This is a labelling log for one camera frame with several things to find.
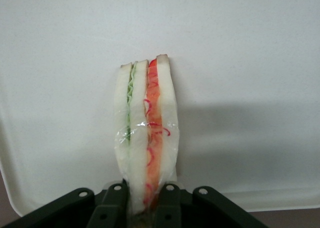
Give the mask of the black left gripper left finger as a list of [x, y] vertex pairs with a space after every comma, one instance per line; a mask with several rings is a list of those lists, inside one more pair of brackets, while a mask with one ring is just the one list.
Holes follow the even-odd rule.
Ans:
[[5, 225], [6, 228], [125, 228], [128, 187], [113, 183], [94, 194], [77, 188]]

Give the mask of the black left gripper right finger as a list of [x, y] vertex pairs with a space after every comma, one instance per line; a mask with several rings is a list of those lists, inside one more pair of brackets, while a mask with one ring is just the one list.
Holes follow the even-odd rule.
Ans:
[[267, 225], [246, 212], [210, 186], [189, 193], [168, 183], [160, 191], [154, 228], [266, 228]]

